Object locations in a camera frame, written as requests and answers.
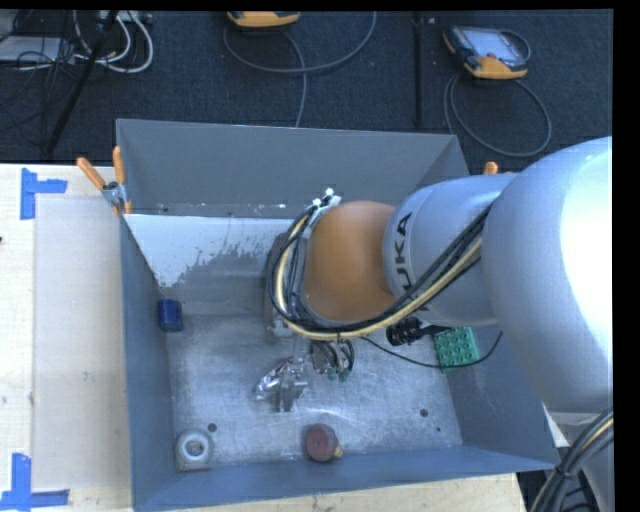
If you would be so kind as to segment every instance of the round object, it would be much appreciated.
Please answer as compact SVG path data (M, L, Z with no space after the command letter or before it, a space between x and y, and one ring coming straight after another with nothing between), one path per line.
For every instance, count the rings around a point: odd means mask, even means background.
M213 451L211 438L196 429L186 430L176 441L176 461L182 470L207 467Z
M318 462L327 462L341 454L336 433L324 423L316 423L307 429L305 444L309 457Z

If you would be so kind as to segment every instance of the blue tape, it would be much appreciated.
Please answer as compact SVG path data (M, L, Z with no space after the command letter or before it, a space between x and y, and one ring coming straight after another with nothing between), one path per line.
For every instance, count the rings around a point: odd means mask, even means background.
M31 458L21 453L11 456L11 490L3 491L0 510L31 512L33 507L59 507L66 505L69 490L31 492Z
M22 193L20 198L20 220L36 216L36 194L64 194L65 180L38 181L38 175L26 167L22 168Z

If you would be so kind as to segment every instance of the yellow cable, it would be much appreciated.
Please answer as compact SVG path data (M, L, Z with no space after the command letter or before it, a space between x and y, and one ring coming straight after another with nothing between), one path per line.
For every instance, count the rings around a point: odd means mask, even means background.
M301 226L304 224L304 222L306 221L309 215L311 214L305 215L294 226L294 228L291 231L291 234L289 235L289 240L291 240L291 238L293 238L300 231ZM309 331L307 329L304 329L303 327L300 327L296 323L291 322L286 318L283 318L283 319L292 331L300 334L301 336L305 336L315 341L332 341L332 340L338 339L338 337L343 339L351 339L351 338L359 338L360 336L366 336L367 334L377 331L378 329L383 329L385 327L395 324L396 322L403 319L405 316L410 315L411 313L416 311L418 308L423 306L425 303L427 303L429 300L431 300L445 286L447 286L453 279L455 279L455 277L462 270L464 270L467 264L474 257L480 254L481 246L482 246L482 238L478 238L478 240L476 240L476 242L467 250L467 252L456 262L456 264L453 267L451 267L451 269L449 269L449 271L446 274L444 274L438 281L436 281L431 286L429 286L429 288L427 288L424 292L422 292L418 297L416 297L413 301L411 301L409 304L404 306L402 309L398 310L393 315L390 315L384 320L380 320L379 322L376 322L375 324L369 325L367 327L356 329L354 331L343 331L340 333L316 332L316 331ZM276 269L276 275L275 275L276 302L280 307L280 309L282 309L282 311L284 311L285 313L287 312L287 306L284 300L283 277L284 277L287 258L289 257L289 253L291 249L292 247L288 246L282 253L278 267Z

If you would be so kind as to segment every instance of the black cable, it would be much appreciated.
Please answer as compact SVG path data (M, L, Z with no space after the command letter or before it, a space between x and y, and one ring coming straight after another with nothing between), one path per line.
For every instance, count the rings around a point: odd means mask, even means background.
M456 254L462 254L464 250L466 250L466 248L471 244L473 238L475 238L475 236L477 234L479 234L479 232L482 230L482 227L484 226L484 221L489 213L489 210L491 208L491 204L486 206L485 209L453 240L453 242L447 247L447 249L445 249L445 251L443 251L443 253L441 253L441 255L436 259L436 261L434 261L432 263L432 265L427 269L427 271L425 271L422 276L416 281L416 283L414 283L414 285L407 290L404 295L402 297L400 297L400 299L398 299L392 306L390 306L389 308L387 308L385 311L383 311L381 314L367 319L367 320L363 320L363 321L359 321L359 322L354 322L354 323L350 323L350 324L343 324L340 326L336 326L336 327L326 327L323 325L318 324L317 322L315 322L313 319L301 319L299 317L296 317L294 315L292 315L289 312L285 312L282 310L282 308L278 305L275 295L273 293L273 281L274 281L274 277L275 277L275 269L276 267L279 265L279 262L285 252L285 250L287 249L287 247L291 246L294 243L297 243L299 241L299 239L302 237L302 233L304 232L304 230L307 228L308 226L308 222L306 222L301 229L298 231L297 235L293 238L290 238L290 233L291 230L294 226L296 226L298 224L298 222L302 219L302 216L306 213L305 212L298 217L297 220L295 220L292 224L291 224L291 228L288 231L287 237L289 238L288 241L285 243L285 245L280 249L280 252L278 254L278 256L274 259L273 264L271 266L271 271L269 274L269 278L267 279L267 286L268 286L268 294L269 297L271 298L271 302L273 303L274 307L276 308L276 310L278 311L279 314L281 314L284 318L286 318L287 320L289 320L292 323L295 323L297 325L303 326L307 329L313 329L317 332L323 332L323 333L339 333L340 331L346 331L346 330L357 330L357 329L361 329L361 328L366 328L370 325L373 325L377 322L383 321L384 319L388 318L388 316L394 314L395 312L397 312L398 310L400 310L400 308L403 306L404 302L411 297L411 295L413 293L415 293L420 287L422 287L422 285L431 277L431 275L446 261L447 257L449 257L451 255L451 253L456 253ZM468 265L455 279L453 279L451 281L451 283L453 283L454 281L456 281L461 275L463 275L465 272L467 272L471 266L473 266L475 263L477 263L478 260L475 260L473 263L471 263L470 265ZM438 294L442 293L444 290L446 289L443 288L442 290L440 290L438 292ZM290 299L285 297L285 303L289 304L290 303Z
M613 407L602 412L578 436L540 490L532 511L559 511L570 480L579 475L586 461L605 449L611 442L613 442Z
M300 127L300 121L302 119L302 112L304 111L304 105L305 105L306 97L307 97L307 76L308 76L308 74L312 73L312 72L316 72L316 71L328 71L329 69L334 68L336 66L339 66L340 64L343 64L344 62L348 61L353 56L355 56L367 44L367 42L371 38L371 34L373 33L373 29L375 28L375 25L376 25L376 18L377 18L377 13L374 11L373 12L373 19L372 19L372 23L371 23L371 28L369 29L369 32L365 36L364 40L356 47L355 50L351 51L350 53L348 53L344 57L342 57L342 58L340 58L340 59L338 59L338 60L336 60L334 62L330 62L328 64L322 64L322 65L319 65L319 66L313 66L313 67L309 67L309 68L304 63L304 58L302 56L302 51L300 50L300 47L298 46L298 44L295 42L295 40L287 32L284 32L284 36L291 43L291 45L293 46L293 49L295 50L296 54L298 55L298 60L300 61L300 67L299 68L269 68L269 67L265 67L265 66L260 66L258 64L254 64L252 62L249 62L246 59L243 59L229 45L229 40L228 40L228 37L227 37L227 33L229 31L229 25L228 24L225 25L225 27L224 27L222 39L223 39L224 45L226 46L226 48L229 51L229 53L231 53L231 55L233 55L236 59L238 59L240 62L246 64L247 66L250 66L250 67L252 67L254 69L258 69L260 71L267 71L267 72L271 72L271 73L296 74L296 75L297 74L302 74L302 99L300 100L300 107L298 109L298 115L296 117L296 122L295 122L295 125L294 125L295 128L299 128Z
M356 360L356 352L353 349L353 343L351 343L351 340L346 340L345 344L349 348L349 354L347 354L347 359L349 360L348 370L353 371L353 365L355 364L355 360Z
M462 118L460 117L460 114L458 113L458 109L456 108L456 105L455 105L453 92L454 92L455 86L457 85L458 81L460 80L460 77L463 74L464 74L464 71L461 71L453 75L449 79L449 81L447 82L447 85L444 88L444 102L443 102L444 115L447 121L447 128L451 133L454 133L454 130L451 125L451 119L449 117L449 107L451 107L451 110L453 111L456 121L460 124L460 126L462 126L464 131L467 132L467 134L471 138L473 138L476 142L482 144L484 147L492 151L495 151L496 153L499 153L501 155L516 157L516 158L526 158L533 155L537 155L549 145L549 142L551 140L551 118L549 117L549 113L547 112L546 107L542 103L542 100L528 86L526 86L520 80L511 80L511 81L515 82L515 84L518 85L519 87L522 87L527 92L527 94L529 94L533 98L535 103L538 105L538 107L540 108L540 110L542 110L542 113L544 114L546 131L547 131L544 142L540 146L538 146L536 149L533 149L531 151L517 152L517 151L506 151L506 150L500 149L496 146L489 144L488 142L485 142L480 137L478 137L473 132L473 130L471 130L471 128L469 128L469 126L467 126L467 124L465 124L465 122L462 120Z
M224 42L225 47L227 48L229 53L231 53L231 55L233 55L236 59L246 64L247 66L250 66L254 69L258 69L260 71L268 71L270 73L281 73L281 74L299 74L299 73L314 73L317 71L328 71L329 69L335 68L340 64L347 62L349 59L354 57L360 50L362 50L362 48L365 47L365 45L369 42L369 39L371 39L371 35L373 34L373 29L376 26L377 15L378 15L377 12L373 11L372 18L371 18L371 27L369 28L369 31L367 32L367 35L364 37L362 42L354 50L352 50L347 55L333 62L329 62L327 64L320 64L318 66L306 67L303 65L299 68L270 68L266 66L260 66L259 64L254 64L253 62L250 62L244 59L243 57L241 57L238 53L236 53L233 50L233 48L231 48L231 45L229 45L229 40L228 40L229 25L228 24L225 25L224 30L222 32L222 40Z
M424 363L422 361L416 361L415 359L411 359L409 357L405 357L401 354L398 354L397 352L393 352L392 350L389 350L385 347L383 347L382 345L378 345L375 341L373 341L372 339L366 337L366 336L360 336L361 339L368 341L369 343L371 343L374 347L379 348L380 350L382 350L383 352L386 352L387 354L390 354L392 356L398 357L400 359L403 359L409 363L413 363L413 364L417 364L418 366L424 366L426 368L437 368L437 369L441 369L444 370L445 368L465 368L467 366L474 366L478 363L481 363L485 360L487 360L491 354L493 354L494 350L496 349L496 347L498 346L498 343L500 343L500 340L502 339L502 331L500 331L500 333L498 334L498 337L496 338L496 341L493 342L492 347L489 349L489 351L482 356L480 359L477 359L476 361L472 361L470 363L464 363L464 364L458 364L458 365L454 365L454 366L442 366L441 364L434 364L434 363Z

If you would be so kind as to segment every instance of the black device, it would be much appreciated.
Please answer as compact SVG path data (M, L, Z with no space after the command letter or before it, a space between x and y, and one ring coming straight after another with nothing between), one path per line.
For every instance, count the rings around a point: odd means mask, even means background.
M529 49L521 52L513 32L452 25L442 35L449 51L476 78L509 80L527 73Z

